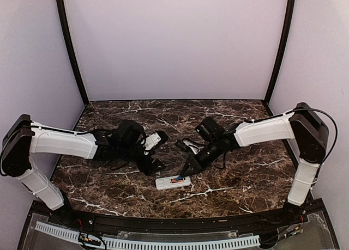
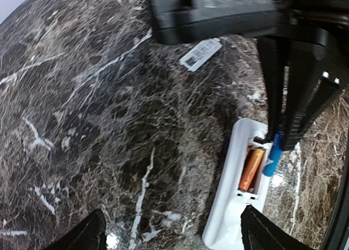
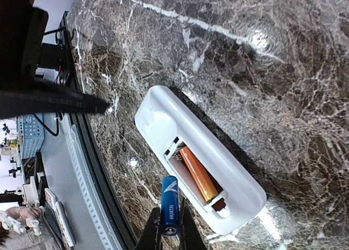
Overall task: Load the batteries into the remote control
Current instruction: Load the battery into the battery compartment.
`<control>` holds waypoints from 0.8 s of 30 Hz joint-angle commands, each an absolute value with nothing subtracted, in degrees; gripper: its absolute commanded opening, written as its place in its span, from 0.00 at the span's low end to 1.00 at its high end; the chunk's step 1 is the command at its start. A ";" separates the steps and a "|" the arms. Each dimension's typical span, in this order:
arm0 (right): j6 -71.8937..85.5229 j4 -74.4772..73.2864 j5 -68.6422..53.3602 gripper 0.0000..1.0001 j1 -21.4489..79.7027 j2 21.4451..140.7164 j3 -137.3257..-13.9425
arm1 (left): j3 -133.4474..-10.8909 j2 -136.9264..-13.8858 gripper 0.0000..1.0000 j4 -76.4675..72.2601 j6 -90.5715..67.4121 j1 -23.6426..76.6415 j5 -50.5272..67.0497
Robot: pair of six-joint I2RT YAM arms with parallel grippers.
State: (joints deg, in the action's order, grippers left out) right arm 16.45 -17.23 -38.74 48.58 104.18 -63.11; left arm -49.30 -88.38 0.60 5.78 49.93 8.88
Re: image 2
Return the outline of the blue battery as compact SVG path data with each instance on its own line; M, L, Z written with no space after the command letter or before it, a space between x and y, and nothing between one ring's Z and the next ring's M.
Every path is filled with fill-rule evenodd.
M277 130L274 136L273 145L271 147L268 159L266 161L266 165L263 169L263 174L265 176L268 176L268 177L273 176L276 170L276 167L279 163L279 160L282 154L281 141L282 141L282 132L280 130Z

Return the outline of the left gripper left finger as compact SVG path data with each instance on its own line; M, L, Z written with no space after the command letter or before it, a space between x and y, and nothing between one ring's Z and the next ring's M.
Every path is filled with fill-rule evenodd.
M101 209L95 209L62 238L45 250L106 250L106 219Z

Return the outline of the orange battery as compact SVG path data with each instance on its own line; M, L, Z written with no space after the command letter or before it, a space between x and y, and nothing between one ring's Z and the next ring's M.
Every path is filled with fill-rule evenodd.
M262 148L248 147L248 153L245 158L242 176L240 178L238 189L248 192L257 173L257 170L263 160L265 150Z

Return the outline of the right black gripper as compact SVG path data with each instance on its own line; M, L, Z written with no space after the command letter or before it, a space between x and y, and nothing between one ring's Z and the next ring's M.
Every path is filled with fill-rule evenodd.
M348 0L149 0L149 9L163 45L237 34L256 38L262 57L295 46L348 54Z

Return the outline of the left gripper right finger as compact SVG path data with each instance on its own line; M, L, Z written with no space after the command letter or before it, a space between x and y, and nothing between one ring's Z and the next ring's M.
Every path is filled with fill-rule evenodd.
M252 205L240 216L244 249L313 250L272 223Z

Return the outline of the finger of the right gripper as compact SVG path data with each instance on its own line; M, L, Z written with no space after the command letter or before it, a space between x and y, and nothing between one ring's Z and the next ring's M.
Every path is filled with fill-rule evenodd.
M288 65L287 100L282 123L283 151L292 150L315 119L341 92L341 49L301 41L282 48Z
M257 50L268 104L268 133L266 141L272 141L277 130L281 130L282 140L287 141L290 137L290 132L285 128L286 118L282 114L282 101L284 69L290 50L290 41L276 36L262 37L258 39Z

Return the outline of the white battery cover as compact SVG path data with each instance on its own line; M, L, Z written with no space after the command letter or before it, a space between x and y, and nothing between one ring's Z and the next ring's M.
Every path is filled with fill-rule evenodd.
M218 38L202 40L185 54L179 63L188 71L195 72L221 48L222 44Z

